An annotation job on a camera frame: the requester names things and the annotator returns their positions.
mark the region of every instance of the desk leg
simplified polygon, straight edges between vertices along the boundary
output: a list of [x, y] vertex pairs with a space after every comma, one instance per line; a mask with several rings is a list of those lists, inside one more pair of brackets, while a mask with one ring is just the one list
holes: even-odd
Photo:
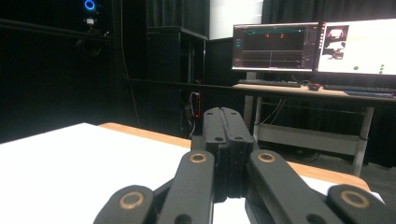
[[256, 118], [254, 119], [254, 129], [253, 129], [253, 137], [259, 142], [260, 136], [260, 122], [261, 122], [261, 114], [262, 114], [262, 98], [257, 97], [257, 106], [256, 106]]
[[374, 114], [373, 107], [367, 107], [363, 118], [363, 124], [361, 125], [361, 136], [356, 145], [355, 158], [353, 160], [353, 175], [361, 175], [361, 167], [363, 165], [364, 153], [366, 152], [367, 141], [371, 126], [371, 121]]

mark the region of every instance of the mouse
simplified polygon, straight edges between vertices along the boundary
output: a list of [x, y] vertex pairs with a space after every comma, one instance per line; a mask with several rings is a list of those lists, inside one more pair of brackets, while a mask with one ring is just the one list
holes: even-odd
[[311, 91], [318, 91], [320, 88], [320, 84], [318, 83], [309, 83], [308, 84], [308, 89]]

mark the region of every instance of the black curtain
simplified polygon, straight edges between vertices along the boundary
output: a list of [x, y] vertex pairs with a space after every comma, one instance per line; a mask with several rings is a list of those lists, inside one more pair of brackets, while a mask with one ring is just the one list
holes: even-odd
[[148, 0], [148, 27], [180, 26], [209, 36], [209, 0]]
[[[266, 0], [262, 4], [262, 23], [306, 21], [361, 21], [396, 18], [396, 1], [389, 0]], [[285, 78], [282, 75], [264, 75], [269, 78]], [[394, 78], [363, 78], [358, 76], [312, 77], [321, 84], [377, 85], [396, 88]], [[351, 105], [329, 105], [308, 102], [290, 102], [274, 124], [307, 128], [333, 133], [360, 134], [361, 116], [334, 113], [331, 110], [359, 111]], [[304, 107], [319, 109], [306, 110]], [[369, 134], [365, 162], [392, 167], [396, 165], [396, 111], [394, 108], [376, 108]]]

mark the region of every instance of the white wall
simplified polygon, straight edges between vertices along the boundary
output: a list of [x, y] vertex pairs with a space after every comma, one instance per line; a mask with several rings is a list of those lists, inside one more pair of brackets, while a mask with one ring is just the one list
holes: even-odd
[[209, 39], [233, 36], [235, 24], [260, 24], [264, 0], [211, 0]]

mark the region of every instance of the black cabinet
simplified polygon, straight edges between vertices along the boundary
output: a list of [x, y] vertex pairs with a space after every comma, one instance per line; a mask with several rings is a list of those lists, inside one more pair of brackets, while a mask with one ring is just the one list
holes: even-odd
[[[181, 27], [148, 28], [148, 78], [155, 81], [205, 82], [207, 38]], [[168, 87], [149, 91], [149, 123], [155, 132], [188, 137], [201, 118], [200, 92]]]

